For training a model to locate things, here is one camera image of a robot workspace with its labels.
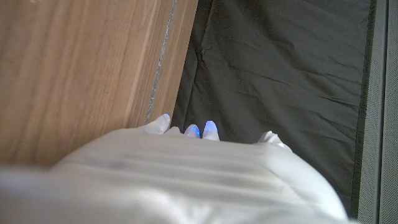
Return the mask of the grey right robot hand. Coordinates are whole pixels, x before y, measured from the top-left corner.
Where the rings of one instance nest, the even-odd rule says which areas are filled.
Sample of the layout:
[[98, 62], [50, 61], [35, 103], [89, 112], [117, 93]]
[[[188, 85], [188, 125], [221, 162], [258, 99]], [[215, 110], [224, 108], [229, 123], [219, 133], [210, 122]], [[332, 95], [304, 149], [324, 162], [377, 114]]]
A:
[[1, 169], [2, 223], [350, 223], [329, 182], [273, 132], [220, 141], [164, 114], [49, 169]]

